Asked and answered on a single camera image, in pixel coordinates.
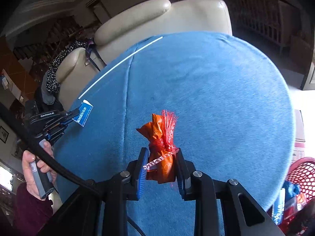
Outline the person's left hand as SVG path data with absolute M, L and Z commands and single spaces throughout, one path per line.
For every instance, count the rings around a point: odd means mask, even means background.
M 27 191 L 36 199 L 44 201 L 55 188 L 57 173 L 29 150 L 23 152 L 22 170 Z M 44 189 L 42 183 L 44 176 L 50 181 L 48 190 Z

